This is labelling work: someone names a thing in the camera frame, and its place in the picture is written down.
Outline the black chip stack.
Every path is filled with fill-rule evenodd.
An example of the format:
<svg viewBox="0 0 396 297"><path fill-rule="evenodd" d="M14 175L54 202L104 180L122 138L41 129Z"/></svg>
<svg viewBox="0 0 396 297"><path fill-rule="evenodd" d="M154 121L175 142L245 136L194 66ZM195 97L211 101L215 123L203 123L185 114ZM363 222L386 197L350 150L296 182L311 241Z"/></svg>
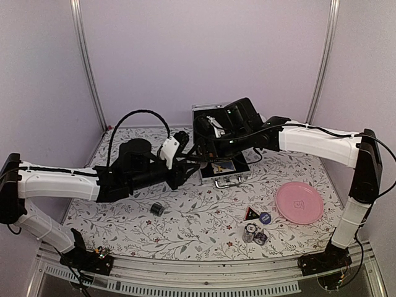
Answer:
<svg viewBox="0 0 396 297"><path fill-rule="evenodd" d="M152 204L151 208L150 208L150 213L152 213L155 216L162 216L163 212L164 212L164 206L162 206L159 203L154 203Z"/></svg>

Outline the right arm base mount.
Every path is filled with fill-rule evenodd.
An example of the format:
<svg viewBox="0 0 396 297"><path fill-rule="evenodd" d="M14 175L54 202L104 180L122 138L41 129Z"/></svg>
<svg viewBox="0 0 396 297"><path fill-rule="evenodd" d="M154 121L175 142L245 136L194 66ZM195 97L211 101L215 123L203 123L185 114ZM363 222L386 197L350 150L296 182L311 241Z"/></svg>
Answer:
<svg viewBox="0 0 396 297"><path fill-rule="evenodd" d="M303 276L308 276L347 267L352 264L352 260L348 249L330 245L323 252L302 255L297 264Z"/></svg>

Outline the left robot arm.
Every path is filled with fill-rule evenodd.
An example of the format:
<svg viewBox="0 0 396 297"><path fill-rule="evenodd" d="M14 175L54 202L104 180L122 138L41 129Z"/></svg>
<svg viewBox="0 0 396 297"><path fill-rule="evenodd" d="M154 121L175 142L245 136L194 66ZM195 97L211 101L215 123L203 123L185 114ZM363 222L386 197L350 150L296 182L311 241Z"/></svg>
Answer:
<svg viewBox="0 0 396 297"><path fill-rule="evenodd" d="M192 152L183 153L188 142L185 132L172 135L168 131L164 143L153 153L149 141L133 138L119 146L115 161L108 158L104 166L82 169L37 166L12 153L1 169L1 223L31 232L85 269L92 263L92 255L82 235L54 221L31 199L57 197L110 203L160 183L175 190L200 167Z"/></svg>

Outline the grey chip stack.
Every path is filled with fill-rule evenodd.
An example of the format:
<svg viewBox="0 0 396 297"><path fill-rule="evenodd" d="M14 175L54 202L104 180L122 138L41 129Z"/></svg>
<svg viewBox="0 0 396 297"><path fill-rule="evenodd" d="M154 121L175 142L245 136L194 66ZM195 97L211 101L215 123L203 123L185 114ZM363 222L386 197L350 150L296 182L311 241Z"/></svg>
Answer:
<svg viewBox="0 0 396 297"><path fill-rule="evenodd" d="M257 233L257 226L253 223L248 223L244 227L242 239L245 243L251 243L253 242L253 239Z"/></svg>

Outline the aluminium poker case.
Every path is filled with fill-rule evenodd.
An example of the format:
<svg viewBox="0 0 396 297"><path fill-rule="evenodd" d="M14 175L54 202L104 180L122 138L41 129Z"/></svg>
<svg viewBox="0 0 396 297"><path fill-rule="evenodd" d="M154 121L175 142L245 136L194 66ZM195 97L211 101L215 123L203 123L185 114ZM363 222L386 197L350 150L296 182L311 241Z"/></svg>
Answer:
<svg viewBox="0 0 396 297"><path fill-rule="evenodd" d="M230 132L231 126L226 116L225 103L219 105L192 106L193 139L197 142L200 135L214 137L224 136ZM200 154L209 157L209 161L201 164L198 171L200 182L219 189L239 186L247 181L251 175L248 162L244 155L234 153L230 157L222 157L214 144L201 140L197 147Z"/></svg>

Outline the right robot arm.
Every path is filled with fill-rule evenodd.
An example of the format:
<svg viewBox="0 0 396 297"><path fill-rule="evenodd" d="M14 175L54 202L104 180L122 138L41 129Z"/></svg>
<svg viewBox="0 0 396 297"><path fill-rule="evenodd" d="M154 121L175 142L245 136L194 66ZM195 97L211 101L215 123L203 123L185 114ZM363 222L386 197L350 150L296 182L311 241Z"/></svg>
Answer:
<svg viewBox="0 0 396 297"><path fill-rule="evenodd" d="M306 153L354 169L342 218L333 232L320 265L334 269L355 237L376 199L382 161L375 133L326 130L290 118L272 116L263 121L248 98L227 105L192 107L194 142L207 161L232 158L246 149Z"/></svg>

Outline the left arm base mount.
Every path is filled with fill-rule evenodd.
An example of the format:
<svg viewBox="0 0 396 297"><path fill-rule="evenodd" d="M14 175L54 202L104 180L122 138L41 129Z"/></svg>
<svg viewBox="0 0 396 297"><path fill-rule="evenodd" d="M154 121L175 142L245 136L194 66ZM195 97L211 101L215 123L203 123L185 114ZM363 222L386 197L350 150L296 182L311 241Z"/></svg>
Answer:
<svg viewBox="0 0 396 297"><path fill-rule="evenodd" d="M110 276L114 258L112 256L100 257L95 251L75 247L67 253L61 253L60 264L78 271L91 272L99 275Z"/></svg>

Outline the purple chip stack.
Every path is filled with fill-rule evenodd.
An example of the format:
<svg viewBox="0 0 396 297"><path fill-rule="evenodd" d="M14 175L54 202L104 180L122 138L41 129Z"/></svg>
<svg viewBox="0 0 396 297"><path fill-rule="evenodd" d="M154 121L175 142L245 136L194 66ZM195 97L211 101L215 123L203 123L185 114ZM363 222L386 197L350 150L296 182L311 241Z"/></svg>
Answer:
<svg viewBox="0 0 396 297"><path fill-rule="evenodd" d="M268 237L263 231L258 231L253 237L253 242L259 246L263 246L267 239Z"/></svg>

